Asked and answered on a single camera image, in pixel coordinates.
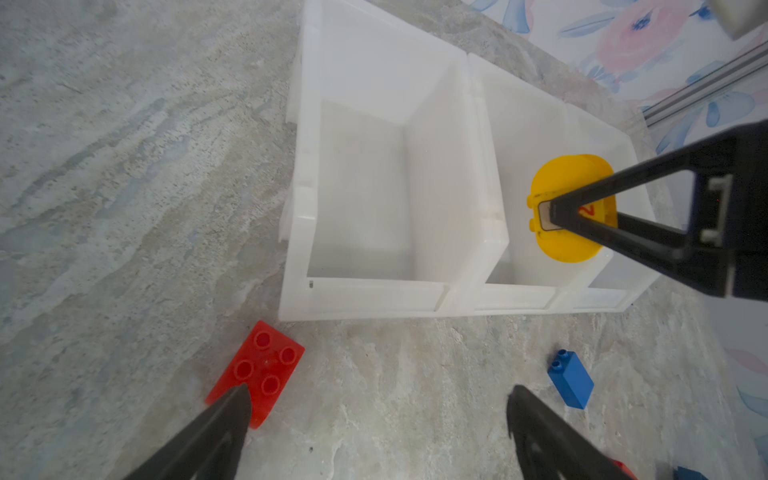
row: blue leaf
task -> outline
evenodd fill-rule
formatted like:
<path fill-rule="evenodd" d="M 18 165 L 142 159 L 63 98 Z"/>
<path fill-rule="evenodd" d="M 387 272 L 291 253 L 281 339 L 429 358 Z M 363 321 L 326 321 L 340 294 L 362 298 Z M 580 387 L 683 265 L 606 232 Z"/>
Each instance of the blue leaf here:
<path fill-rule="evenodd" d="M 616 18 L 616 12 L 603 12 L 590 15 L 576 22 L 564 26 L 558 31 L 560 38 L 576 38 L 589 35 L 601 28 L 608 26 Z"/>
<path fill-rule="evenodd" d="M 596 80 L 603 81 L 607 84 L 612 84 L 616 82 L 616 76 L 612 73 L 603 73 L 600 75 L 600 77 L 596 78 Z"/>
<path fill-rule="evenodd" d="M 768 435 L 763 435 L 755 439 L 755 446 L 757 447 L 757 453 L 763 457 L 763 461 L 768 463 Z"/>
<path fill-rule="evenodd" d="M 664 135 L 659 144 L 656 146 L 656 155 L 661 155 L 661 152 L 665 151 L 668 147 L 671 150 L 677 150 L 685 144 L 685 137 L 688 135 L 690 128 L 693 127 L 694 122 L 699 117 L 699 114 L 704 107 L 699 107 L 696 110 L 691 111 L 688 115 L 683 117 L 676 125 Z"/>
<path fill-rule="evenodd" d="M 668 52 L 664 52 L 663 54 L 659 55 L 657 63 L 665 64 L 671 62 L 672 60 L 672 55 L 670 55 Z"/>
<path fill-rule="evenodd" d="M 614 8 L 624 8 L 628 7 L 629 5 L 632 5 L 637 0 L 600 0 L 603 2 L 603 5 L 614 7 Z"/>
<path fill-rule="evenodd" d="M 710 102 L 707 109 L 707 126 L 716 127 L 741 120 L 755 109 L 752 95 L 740 91 L 730 91 Z"/>
<path fill-rule="evenodd" d="M 741 396 L 742 402 L 744 402 L 744 405 L 753 412 L 755 412 L 757 415 L 764 416 L 768 419 L 768 399 L 761 399 L 760 397 L 747 395 L 746 393 L 739 390 L 739 395 Z"/>
<path fill-rule="evenodd" d="M 509 0 L 502 25 L 514 33 L 531 33 L 525 17 L 525 0 Z"/>
<path fill-rule="evenodd" d="M 707 126 L 714 127 L 720 122 L 720 109 L 717 107 L 717 103 L 710 103 L 707 107 Z"/>
<path fill-rule="evenodd" d="M 706 77 L 707 75 L 717 70 L 718 68 L 722 67 L 723 65 L 725 65 L 724 61 L 715 60 L 712 63 L 708 64 L 706 67 L 699 68 L 698 70 L 696 70 L 693 74 L 691 74 L 690 77 L 688 77 L 685 83 L 690 85 L 694 83 L 696 80 L 699 80 L 702 77 Z"/>
<path fill-rule="evenodd" d="M 628 81 L 633 81 L 638 75 L 639 74 L 636 71 L 626 71 L 619 75 L 619 81 L 621 83 L 627 83 Z"/>
<path fill-rule="evenodd" d="M 470 6 L 478 12 L 482 12 L 488 10 L 493 5 L 496 5 L 496 2 L 498 2 L 498 0 L 475 0 Z"/>

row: pink flower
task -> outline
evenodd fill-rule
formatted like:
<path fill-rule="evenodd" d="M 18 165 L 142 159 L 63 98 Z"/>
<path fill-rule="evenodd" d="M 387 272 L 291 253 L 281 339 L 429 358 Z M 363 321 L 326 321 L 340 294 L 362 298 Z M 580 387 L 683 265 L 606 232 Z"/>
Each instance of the pink flower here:
<path fill-rule="evenodd" d="M 633 71 L 672 43 L 690 12 L 688 0 L 638 0 L 600 37 L 598 60 L 614 74 Z"/>

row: lego stud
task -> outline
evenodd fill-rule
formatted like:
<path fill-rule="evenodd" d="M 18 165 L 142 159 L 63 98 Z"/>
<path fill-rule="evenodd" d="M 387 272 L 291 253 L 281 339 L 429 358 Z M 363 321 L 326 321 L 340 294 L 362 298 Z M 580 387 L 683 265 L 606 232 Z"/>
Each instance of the lego stud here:
<path fill-rule="evenodd" d="M 253 338 L 253 344 L 259 350 L 266 350 L 272 344 L 272 336 L 268 332 L 258 332 Z"/>
<path fill-rule="evenodd" d="M 296 350 L 290 348 L 289 346 L 280 350 L 280 363 L 282 363 L 283 365 L 290 365 L 295 361 L 296 361 Z"/>
<path fill-rule="evenodd" d="M 238 363 L 235 363 L 233 373 L 235 378 L 241 382 L 248 380 L 253 375 L 253 362 L 250 360 L 240 360 Z"/>
<path fill-rule="evenodd" d="M 274 395 L 280 389 L 280 379 L 275 375 L 267 375 L 261 382 L 261 392 L 265 396 Z"/>

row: yellow toy piece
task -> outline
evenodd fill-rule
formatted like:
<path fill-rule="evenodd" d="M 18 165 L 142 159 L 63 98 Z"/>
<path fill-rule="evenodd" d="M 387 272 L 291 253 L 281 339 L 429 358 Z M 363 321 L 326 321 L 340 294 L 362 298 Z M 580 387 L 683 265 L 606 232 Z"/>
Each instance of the yellow toy piece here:
<path fill-rule="evenodd" d="M 591 259 L 601 245 L 576 233 L 563 230 L 549 221 L 549 201 L 614 173 L 607 161 L 597 155 L 568 155 L 547 162 L 533 177 L 528 208 L 533 209 L 531 231 L 548 257 L 565 263 Z M 608 197 L 579 208 L 579 214 L 612 227 L 618 225 L 616 197 Z"/>

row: floral wallpaper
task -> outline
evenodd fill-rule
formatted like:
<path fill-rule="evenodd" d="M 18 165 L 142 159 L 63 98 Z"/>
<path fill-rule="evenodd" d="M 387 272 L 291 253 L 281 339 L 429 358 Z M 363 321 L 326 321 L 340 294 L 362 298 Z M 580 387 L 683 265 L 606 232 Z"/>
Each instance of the floral wallpaper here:
<path fill-rule="evenodd" d="M 768 68 L 744 78 L 702 104 L 655 124 L 656 153 L 672 151 L 738 124 L 768 118 Z"/>
<path fill-rule="evenodd" d="M 462 0 L 642 108 L 768 41 L 736 41 L 701 0 Z"/>
<path fill-rule="evenodd" d="M 662 154 L 735 125 L 766 118 L 768 68 L 763 68 L 732 84 L 727 91 L 653 125 L 650 133 L 656 152 Z M 679 174 L 667 178 L 681 223 L 687 221 L 693 179 L 693 175 Z M 746 421 L 763 469 L 768 472 L 768 303 L 712 297 L 704 297 L 703 303 L 727 353 L 747 409 Z"/>

